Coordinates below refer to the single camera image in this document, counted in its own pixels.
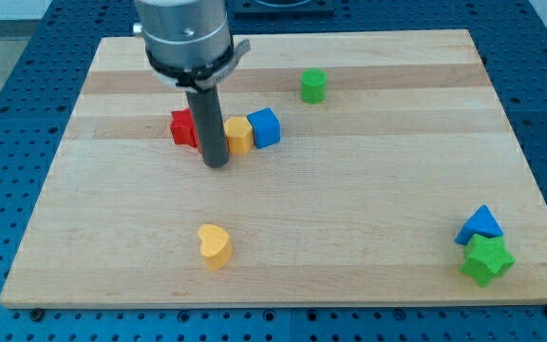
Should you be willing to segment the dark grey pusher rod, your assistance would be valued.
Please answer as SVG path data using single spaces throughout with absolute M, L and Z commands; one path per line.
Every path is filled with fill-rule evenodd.
M 204 163 L 211 168 L 223 167 L 229 150 L 223 126 L 217 88 L 185 93 Z

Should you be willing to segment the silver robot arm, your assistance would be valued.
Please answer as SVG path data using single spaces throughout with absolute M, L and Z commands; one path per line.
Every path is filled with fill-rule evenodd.
M 251 50 L 234 41 L 222 0 L 135 0 L 134 31 L 156 75 L 185 92 L 204 163 L 227 164 L 230 156 L 217 85 Z

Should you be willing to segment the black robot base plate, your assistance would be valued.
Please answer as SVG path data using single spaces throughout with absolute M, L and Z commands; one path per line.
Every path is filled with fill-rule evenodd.
M 235 16 L 324 14 L 335 12 L 335 0 L 230 0 Z

